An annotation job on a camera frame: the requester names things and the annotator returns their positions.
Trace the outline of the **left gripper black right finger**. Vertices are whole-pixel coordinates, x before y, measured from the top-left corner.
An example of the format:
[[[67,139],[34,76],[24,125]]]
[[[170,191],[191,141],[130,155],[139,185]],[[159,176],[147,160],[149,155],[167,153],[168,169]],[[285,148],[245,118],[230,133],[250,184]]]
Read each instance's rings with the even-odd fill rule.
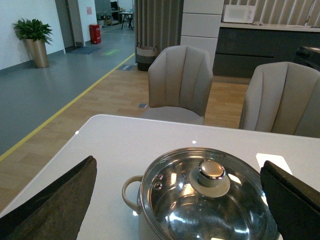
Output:
[[[320,192],[271,161],[264,162],[260,181],[269,210],[284,240],[320,238]]]

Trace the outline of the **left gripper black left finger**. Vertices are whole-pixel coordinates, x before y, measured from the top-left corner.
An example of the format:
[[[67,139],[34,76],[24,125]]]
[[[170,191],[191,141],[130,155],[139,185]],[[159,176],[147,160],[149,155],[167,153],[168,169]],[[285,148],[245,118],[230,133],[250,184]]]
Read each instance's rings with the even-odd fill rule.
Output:
[[[75,240],[91,202],[97,161],[88,156],[0,219],[2,240]]]

